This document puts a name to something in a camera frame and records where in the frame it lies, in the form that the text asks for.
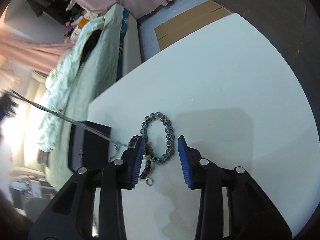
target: orange object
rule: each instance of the orange object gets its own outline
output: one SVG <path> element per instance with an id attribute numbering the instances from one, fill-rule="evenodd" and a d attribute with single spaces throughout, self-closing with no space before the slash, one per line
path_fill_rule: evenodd
<path id="1" fill-rule="evenodd" d="M 82 18 L 82 19 L 80 20 L 80 22 L 78 23 L 79 29 L 82 29 L 83 26 L 85 26 L 88 22 L 89 22 L 89 20 L 87 20 L 87 19 L 85 19 L 85 18 Z"/>

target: cardboard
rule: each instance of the cardboard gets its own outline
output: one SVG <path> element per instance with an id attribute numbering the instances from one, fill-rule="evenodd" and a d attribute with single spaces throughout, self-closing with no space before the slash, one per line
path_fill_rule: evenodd
<path id="1" fill-rule="evenodd" d="M 230 13 L 214 1 L 207 1 L 185 11 L 155 28 L 160 50 Z"/>

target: black box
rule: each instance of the black box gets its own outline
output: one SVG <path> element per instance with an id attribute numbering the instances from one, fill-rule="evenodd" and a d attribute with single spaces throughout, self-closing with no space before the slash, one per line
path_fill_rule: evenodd
<path id="1" fill-rule="evenodd" d="M 110 134 L 111 127 L 94 122 L 82 123 L 106 134 Z M 95 135 L 80 126 L 72 125 L 70 131 L 68 167 L 72 172 L 80 167 L 90 171 L 101 169 L 108 163 L 109 141 Z"/>

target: ring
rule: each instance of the ring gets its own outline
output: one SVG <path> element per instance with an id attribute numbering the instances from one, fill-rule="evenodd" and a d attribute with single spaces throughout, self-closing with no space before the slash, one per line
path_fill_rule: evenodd
<path id="1" fill-rule="evenodd" d="M 146 184 L 151 187 L 153 185 L 153 179 L 151 178 L 146 178 Z"/>

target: tabletop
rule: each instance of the tabletop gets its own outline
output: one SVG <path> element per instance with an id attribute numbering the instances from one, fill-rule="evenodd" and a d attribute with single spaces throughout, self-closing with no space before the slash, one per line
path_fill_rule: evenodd
<path id="1" fill-rule="evenodd" d="M 320 185 L 315 120 L 289 65 L 250 23 L 231 14 L 176 42 L 96 98 L 88 120 L 128 142 L 144 117 L 158 111 L 172 121 L 176 154 L 154 166 L 153 186 L 139 181 L 123 190 L 128 239 L 194 239 L 200 191 L 184 182 L 180 135 L 220 167 L 243 166 L 292 234 L 302 229 Z M 161 156 L 164 126 L 152 122 L 148 136 Z"/>

